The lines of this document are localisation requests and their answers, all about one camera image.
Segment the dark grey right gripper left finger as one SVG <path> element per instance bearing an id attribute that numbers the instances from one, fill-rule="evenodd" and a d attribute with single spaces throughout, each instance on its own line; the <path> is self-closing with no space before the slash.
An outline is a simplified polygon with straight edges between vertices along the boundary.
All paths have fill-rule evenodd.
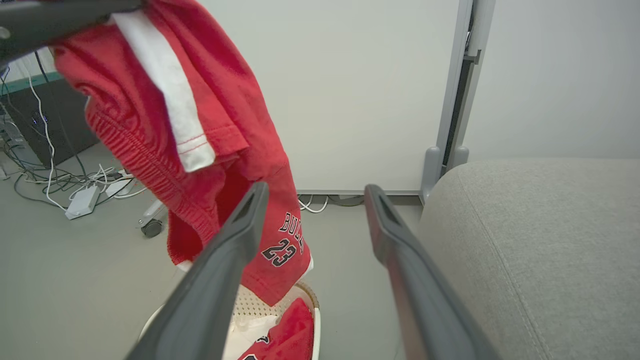
<path id="1" fill-rule="evenodd" d="M 254 183 L 208 242 L 129 360 L 220 360 L 243 270 L 258 253 L 269 187 Z"/>

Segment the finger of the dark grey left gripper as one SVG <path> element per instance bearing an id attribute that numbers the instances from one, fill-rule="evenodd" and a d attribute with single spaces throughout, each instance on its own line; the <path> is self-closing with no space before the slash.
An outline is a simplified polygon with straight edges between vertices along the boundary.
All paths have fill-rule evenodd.
<path id="1" fill-rule="evenodd" d="M 144 7 L 142 0 L 16 0 L 0 5 L 0 63 L 5 67 L 33 51 L 87 28 L 112 14 Z"/>

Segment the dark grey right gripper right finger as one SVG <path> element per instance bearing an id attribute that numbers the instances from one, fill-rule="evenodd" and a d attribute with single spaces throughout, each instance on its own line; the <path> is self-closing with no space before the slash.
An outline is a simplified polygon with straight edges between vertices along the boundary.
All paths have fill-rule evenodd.
<path id="1" fill-rule="evenodd" d="M 500 355 L 384 190 L 368 184 L 366 219 L 386 268 L 408 360 L 498 360 Z"/>

